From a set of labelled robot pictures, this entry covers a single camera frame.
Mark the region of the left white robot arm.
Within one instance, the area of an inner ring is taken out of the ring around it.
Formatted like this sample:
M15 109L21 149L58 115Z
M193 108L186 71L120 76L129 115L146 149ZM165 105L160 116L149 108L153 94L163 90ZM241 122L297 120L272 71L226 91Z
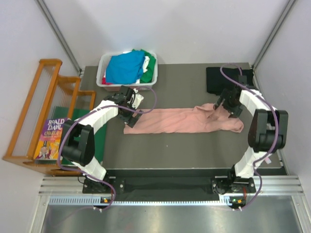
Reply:
M58 156L76 165L94 181L93 186L99 192L110 188L110 180L105 178L106 169L95 158L95 134L115 117L132 128L143 113L138 110L143 100L138 90L122 85L117 93L106 96L88 114L63 124Z

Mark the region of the folded black t shirt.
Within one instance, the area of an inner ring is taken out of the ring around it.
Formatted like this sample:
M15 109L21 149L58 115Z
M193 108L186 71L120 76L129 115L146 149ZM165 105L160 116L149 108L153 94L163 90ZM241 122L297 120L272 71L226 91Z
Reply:
M238 68L223 68L223 72L229 78L234 81L238 81L238 75L240 74ZM255 87L253 83L253 70L252 69L243 69L243 76L246 76L246 83L249 89ZM206 68L206 81L207 81L207 92L220 96L221 93L226 90L232 90L235 87L235 84L225 78L221 72L220 67L207 67Z

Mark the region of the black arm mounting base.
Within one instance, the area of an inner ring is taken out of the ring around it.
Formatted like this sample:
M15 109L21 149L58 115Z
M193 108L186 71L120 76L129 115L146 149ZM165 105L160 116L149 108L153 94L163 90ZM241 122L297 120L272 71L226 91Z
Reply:
M253 178L240 178L229 168L110 169L104 181L117 196L134 191L190 191L202 194L255 193Z

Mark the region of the Roald Dahl book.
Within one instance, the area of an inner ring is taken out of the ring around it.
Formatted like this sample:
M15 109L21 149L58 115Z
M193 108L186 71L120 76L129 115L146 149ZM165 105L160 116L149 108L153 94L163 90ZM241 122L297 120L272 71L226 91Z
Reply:
M64 123L68 118L47 119L35 150L34 159L57 160Z

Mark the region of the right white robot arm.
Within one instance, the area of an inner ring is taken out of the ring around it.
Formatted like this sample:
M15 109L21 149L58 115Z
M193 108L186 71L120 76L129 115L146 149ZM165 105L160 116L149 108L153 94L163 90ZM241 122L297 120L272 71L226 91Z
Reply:
M287 137L288 113L268 104L262 94L247 84L247 77L239 74L234 86L222 91L214 109L223 107L230 118L240 116L245 108L252 115L248 133L248 148L243 157L230 169L226 178L215 178L216 193L255 192L253 176L261 163L278 149L284 148Z

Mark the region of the white t shirt in basket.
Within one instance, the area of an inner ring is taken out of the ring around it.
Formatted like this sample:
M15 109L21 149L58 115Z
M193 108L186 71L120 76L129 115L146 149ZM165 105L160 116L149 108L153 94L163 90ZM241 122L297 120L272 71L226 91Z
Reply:
M148 83L152 79L148 70L149 61L149 56L145 56L142 66L138 69L136 83Z

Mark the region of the wooden rack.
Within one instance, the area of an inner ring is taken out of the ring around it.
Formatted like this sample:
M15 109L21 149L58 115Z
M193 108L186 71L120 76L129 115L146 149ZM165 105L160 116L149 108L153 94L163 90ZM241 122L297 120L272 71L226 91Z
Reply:
M62 170L56 163L37 164L34 155L46 119L56 107L65 107L66 117L72 118L75 109L92 110L94 90L82 90L79 76L59 74L62 61L41 59L15 130L3 160L45 175L77 176L78 172Z

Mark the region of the pink t shirt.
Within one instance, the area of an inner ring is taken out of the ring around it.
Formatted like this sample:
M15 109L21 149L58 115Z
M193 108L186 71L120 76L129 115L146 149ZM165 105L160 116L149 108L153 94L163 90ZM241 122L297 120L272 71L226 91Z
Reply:
M212 103L193 108L154 109L143 114L134 127L125 126L124 134L158 133L210 133L232 131L240 133L244 128L239 118L230 118L222 106Z

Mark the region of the red t shirt in basket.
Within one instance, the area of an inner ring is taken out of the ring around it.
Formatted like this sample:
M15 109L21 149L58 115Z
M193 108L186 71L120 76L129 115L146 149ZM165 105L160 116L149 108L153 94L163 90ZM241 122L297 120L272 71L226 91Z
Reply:
M112 85L112 83L109 83L109 82L106 81L106 77L105 76L103 76L103 78L102 78L102 84L103 85Z

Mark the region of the blue t shirt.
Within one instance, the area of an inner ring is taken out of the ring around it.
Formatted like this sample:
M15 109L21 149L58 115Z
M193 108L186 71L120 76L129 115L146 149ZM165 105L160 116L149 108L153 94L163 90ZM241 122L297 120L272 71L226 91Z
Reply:
M105 71L106 81L112 84L135 83L144 58L144 52L138 50L112 56Z

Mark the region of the green t shirt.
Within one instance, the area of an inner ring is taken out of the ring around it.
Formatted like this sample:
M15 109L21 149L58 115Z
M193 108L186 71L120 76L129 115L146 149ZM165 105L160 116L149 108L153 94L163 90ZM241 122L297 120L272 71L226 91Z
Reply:
M140 51L143 51L145 56L149 56L149 58L150 58L148 70L149 70L150 76L153 78L154 70L155 70L155 66L156 66L156 58L153 55L151 55L149 52L147 52L143 49L140 49Z

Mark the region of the green book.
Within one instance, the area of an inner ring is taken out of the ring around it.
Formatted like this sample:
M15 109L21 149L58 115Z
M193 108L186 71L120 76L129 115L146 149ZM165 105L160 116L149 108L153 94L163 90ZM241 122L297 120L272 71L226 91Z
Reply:
M65 118L68 115L68 107L56 106L52 111L52 118ZM76 120L90 111L87 109L74 109L72 120ZM95 158L99 161L100 165L103 164L104 159L104 148L105 148L105 138L106 138L106 128L107 125L102 126L95 134Z

